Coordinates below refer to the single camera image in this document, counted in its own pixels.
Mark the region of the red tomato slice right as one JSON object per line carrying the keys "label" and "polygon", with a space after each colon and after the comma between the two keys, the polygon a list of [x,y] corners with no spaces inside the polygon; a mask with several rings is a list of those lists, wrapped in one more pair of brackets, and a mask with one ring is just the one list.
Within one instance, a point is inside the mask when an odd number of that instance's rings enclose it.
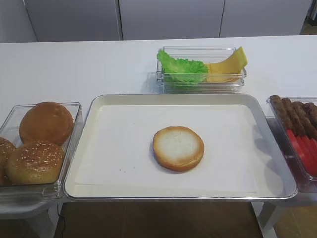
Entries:
{"label": "red tomato slice right", "polygon": [[313,138],[309,138],[307,136],[304,136],[304,141],[305,141],[305,144],[307,146],[307,148],[309,149],[311,155],[312,155],[312,158],[314,160],[317,159],[317,144],[316,144],[316,141],[313,139]]}

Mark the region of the white parchment paper sheet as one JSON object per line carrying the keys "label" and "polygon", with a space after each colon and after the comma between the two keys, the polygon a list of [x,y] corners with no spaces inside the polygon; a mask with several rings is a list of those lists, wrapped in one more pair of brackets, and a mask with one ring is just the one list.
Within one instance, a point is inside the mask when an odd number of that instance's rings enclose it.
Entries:
{"label": "white parchment paper sheet", "polygon": [[[185,126],[205,145],[202,161],[177,173],[153,156],[154,134]],[[75,181],[171,190],[257,192],[250,160],[256,158],[255,120],[242,105],[103,106],[86,123]]]}

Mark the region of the silver metal baking tray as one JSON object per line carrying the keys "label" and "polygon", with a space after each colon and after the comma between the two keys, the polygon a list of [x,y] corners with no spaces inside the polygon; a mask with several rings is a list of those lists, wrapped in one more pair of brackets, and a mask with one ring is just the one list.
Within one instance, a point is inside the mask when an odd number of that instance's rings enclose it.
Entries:
{"label": "silver metal baking tray", "polygon": [[[193,169],[160,166],[154,134],[203,140]],[[90,106],[64,183],[74,199],[288,199],[297,185],[258,101],[246,94],[102,95]]]}

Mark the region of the red tomato slice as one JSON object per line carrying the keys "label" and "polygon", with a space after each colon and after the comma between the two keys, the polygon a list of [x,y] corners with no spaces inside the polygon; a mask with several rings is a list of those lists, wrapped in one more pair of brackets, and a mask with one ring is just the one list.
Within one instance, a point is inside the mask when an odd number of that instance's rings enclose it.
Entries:
{"label": "red tomato slice", "polygon": [[317,158],[315,156],[315,149],[313,144],[307,136],[297,136],[297,142],[302,149],[304,156],[301,156],[302,162],[307,170],[307,172],[313,176],[317,176]]}
{"label": "red tomato slice", "polygon": [[305,144],[307,146],[307,148],[309,149],[311,155],[312,155],[312,158],[314,160],[317,159],[317,144],[316,144],[316,141],[313,139],[313,138],[309,138],[307,136],[304,136],[304,141],[305,141]]}
{"label": "red tomato slice", "polygon": [[293,148],[295,149],[296,153],[299,155],[299,157],[301,159],[301,156],[304,156],[304,153],[303,153],[302,149],[300,148],[299,143],[297,142],[295,134],[293,133],[292,130],[287,129],[286,131],[287,131],[288,137],[291,141]]}

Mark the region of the plain brown top bun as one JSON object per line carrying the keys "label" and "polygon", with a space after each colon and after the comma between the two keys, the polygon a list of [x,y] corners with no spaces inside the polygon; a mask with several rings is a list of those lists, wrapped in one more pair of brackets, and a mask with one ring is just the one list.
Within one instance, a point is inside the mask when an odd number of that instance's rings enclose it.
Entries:
{"label": "plain brown top bun", "polygon": [[73,125],[73,117],[65,106],[41,102],[23,117],[19,136],[23,143],[46,141],[61,146],[72,133]]}

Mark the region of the clear plastic lettuce cheese container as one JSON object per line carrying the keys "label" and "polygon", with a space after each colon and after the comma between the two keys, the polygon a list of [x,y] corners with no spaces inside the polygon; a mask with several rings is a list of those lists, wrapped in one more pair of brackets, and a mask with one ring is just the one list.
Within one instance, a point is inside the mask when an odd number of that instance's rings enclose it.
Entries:
{"label": "clear plastic lettuce cheese container", "polygon": [[[175,59],[199,60],[204,64],[218,63],[226,60],[234,53],[235,47],[172,47],[165,46],[159,50],[164,50]],[[244,86],[247,76],[245,67],[241,70],[243,78],[236,82],[228,83],[208,83],[203,82],[197,86],[171,86],[163,82],[164,74],[162,65],[157,59],[157,82],[166,94],[178,93],[236,93]]]}

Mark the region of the clear plastic meat tomato container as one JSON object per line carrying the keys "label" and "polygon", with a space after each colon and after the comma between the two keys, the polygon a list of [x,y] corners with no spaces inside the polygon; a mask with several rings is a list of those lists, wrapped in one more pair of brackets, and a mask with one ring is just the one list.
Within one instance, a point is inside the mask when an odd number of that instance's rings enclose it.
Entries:
{"label": "clear plastic meat tomato container", "polygon": [[[314,103],[317,105],[316,98],[294,98],[288,97],[290,101],[293,102],[301,102],[302,106],[305,103]],[[268,124],[274,134],[275,140],[278,143],[286,163],[288,164],[294,179],[297,183],[298,190],[300,192],[316,192],[317,191],[317,177],[313,177],[309,175],[306,169],[303,166],[303,163],[296,153],[295,149],[293,148],[291,141],[287,134],[287,129],[284,128],[280,117],[275,112],[273,105],[270,102],[270,99],[267,99],[267,103],[270,106],[270,115],[267,117]],[[312,125],[317,129],[317,124],[312,123]]]}

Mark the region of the red tomato slice middle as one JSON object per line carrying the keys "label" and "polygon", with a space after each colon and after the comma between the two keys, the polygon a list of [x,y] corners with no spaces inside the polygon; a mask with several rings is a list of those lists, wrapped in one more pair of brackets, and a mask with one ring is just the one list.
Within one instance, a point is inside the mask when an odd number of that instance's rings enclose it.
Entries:
{"label": "red tomato slice middle", "polygon": [[307,170],[307,172],[313,176],[317,176],[317,158],[315,156],[315,149],[313,144],[307,136],[297,136],[297,142],[302,149],[304,156],[301,156],[302,162]]}

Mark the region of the green lettuce leaf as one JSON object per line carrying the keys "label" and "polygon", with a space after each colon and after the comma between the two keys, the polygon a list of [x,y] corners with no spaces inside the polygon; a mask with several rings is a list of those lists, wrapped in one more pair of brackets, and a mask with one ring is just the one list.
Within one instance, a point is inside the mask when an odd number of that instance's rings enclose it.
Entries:
{"label": "green lettuce leaf", "polygon": [[199,60],[175,59],[164,50],[159,50],[157,59],[160,61],[164,73],[176,74],[206,74],[208,67]]}
{"label": "green lettuce leaf", "polygon": [[197,86],[205,82],[207,73],[164,73],[162,80],[171,86]]}

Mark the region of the brown meat patty leftmost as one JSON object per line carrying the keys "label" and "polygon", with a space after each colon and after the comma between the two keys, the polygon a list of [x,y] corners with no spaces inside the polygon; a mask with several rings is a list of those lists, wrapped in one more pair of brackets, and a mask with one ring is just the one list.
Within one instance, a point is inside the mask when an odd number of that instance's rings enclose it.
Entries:
{"label": "brown meat patty leftmost", "polygon": [[286,109],[284,108],[283,102],[281,98],[278,95],[272,95],[270,96],[270,102],[273,105],[275,112],[280,117],[280,120],[284,126],[285,129],[293,130],[294,126],[293,123],[289,117],[289,115],[286,112]]}

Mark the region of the bottom bun half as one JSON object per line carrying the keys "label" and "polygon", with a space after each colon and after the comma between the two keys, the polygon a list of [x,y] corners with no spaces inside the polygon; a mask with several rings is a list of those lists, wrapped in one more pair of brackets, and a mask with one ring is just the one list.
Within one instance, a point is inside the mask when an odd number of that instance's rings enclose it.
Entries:
{"label": "bottom bun half", "polygon": [[203,158],[205,145],[192,129],[169,126],[153,137],[156,161],[166,169],[185,172],[196,167]]}

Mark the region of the sesame bun front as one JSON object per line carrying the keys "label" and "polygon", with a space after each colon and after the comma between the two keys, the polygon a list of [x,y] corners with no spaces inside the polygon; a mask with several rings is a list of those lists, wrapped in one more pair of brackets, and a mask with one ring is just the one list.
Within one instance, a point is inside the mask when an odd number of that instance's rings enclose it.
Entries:
{"label": "sesame bun front", "polygon": [[32,141],[18,147],[9,157],[5,172],[12,184],[54,183],[60,174],[64,151],[46,141]]}

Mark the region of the brown meat patty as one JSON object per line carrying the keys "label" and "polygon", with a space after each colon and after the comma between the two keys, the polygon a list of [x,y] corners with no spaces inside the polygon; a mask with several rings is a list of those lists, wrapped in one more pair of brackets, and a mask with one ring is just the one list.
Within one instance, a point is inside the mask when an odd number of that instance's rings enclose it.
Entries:
{"label": "brown meat patty", "polygon": [[311,123],[317,123],[317,106],[314,103],[303,104],[304,110],[308,115]]}
{"label": "brown meat patty", "polygon": [[292,102],[289,98],[282,99],[283,106],[292,122],[292,131],[295,136],[304,136],[306,135],[306,131],[300,121],[299,116],[297,115]]}
{"label": "brown meat patty", "polygon": [[296,111],[301,124],[305,129],[305,135],[309,138],[316,139],[317,138],[317,130],[311,124],[307,113],[305,112],[301,102],[293,102],[292,103],[294,110]]}
{"label": "brown meat patty", "polygon": [[289,115],[286,112],[286,109],[284,108],[283,102],[281,98],[278,95],[272,95],[270,96],[270,102],[273,105],[275,112],[280,117],[280,120],[284,126],[285,129],[293,130],[294,126],[293,123],[289,117]]}

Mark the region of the white table leg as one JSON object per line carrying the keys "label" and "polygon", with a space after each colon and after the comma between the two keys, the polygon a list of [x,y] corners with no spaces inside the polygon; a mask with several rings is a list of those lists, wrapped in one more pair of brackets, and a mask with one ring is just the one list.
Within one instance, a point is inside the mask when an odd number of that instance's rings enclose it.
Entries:
{"label": "white table leg", "polygon": [[285,208],[270,202],[251,202],[252,208],[264,238],[277,238],[274,225],[280,220]]}

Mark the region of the clear plastic bun container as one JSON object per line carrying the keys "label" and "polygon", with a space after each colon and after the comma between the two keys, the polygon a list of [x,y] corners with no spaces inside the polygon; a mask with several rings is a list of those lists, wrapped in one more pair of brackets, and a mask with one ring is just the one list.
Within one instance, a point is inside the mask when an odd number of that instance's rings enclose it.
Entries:
{"label": "clear plastic bun container", "polygon": [[[83,127],[82,106],[78,102],[59,103],[67,108],[73,117],[73,129],[68,139],[60,146],[64,151],[64,160],[58,179],[54,183],[45,184],[12,184],[8,176],[8,184],[0,187],[0,200],[9,201],[42,201],[63,197],[66,174],[70,166],[75,148]],[[16,149],[25,143],[19,136],[19,126],[25,114],[36,104],[16,105],[12,108],[0,128],[0,137],[9,140]]]}

